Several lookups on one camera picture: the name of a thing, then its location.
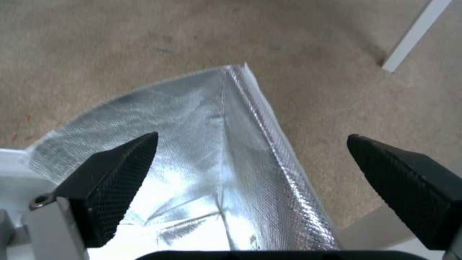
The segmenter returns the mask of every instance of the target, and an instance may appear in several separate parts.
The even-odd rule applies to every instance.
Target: reflective insulation sheet
[[[61,183],[147,132],[157,153],[115,237],[92,258],[161,250],[335,250],[323,211],[247,65],[167,80],[100,105],[28,148]]]

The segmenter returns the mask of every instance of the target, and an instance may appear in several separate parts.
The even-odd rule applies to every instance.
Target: screw hole
[[[37,204],[43,203],[48,199],[48,196],[45,195],[40,195],[37,198],[35,198],[34,202]]]

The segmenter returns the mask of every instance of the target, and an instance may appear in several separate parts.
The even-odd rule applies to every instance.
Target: metal screw
[[[46,206],[54,201],[55,201],[55,196],[52,193],[44,193],[44,194],[38,195],[35,199],[33,199],[29,203],[29,209],[35,210],[43,206]]]

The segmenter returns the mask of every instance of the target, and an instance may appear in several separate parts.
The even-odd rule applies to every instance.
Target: foil bubble wrap
[[[333,226],[247,65],[138,88],[48,133],[29,167],[61,183],[147,132],[157,153],[115,237],[91,258],[161,250],[336,250]]]

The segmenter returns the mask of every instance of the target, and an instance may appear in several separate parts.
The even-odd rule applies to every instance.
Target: beige carpet
[[[158,80],[248,62],[327,212],[378,207],[350,157],[361,133],[462,155],[462,2],[394,74],[377,65],[425,0],[0,1],[0,147],[23,149]]]

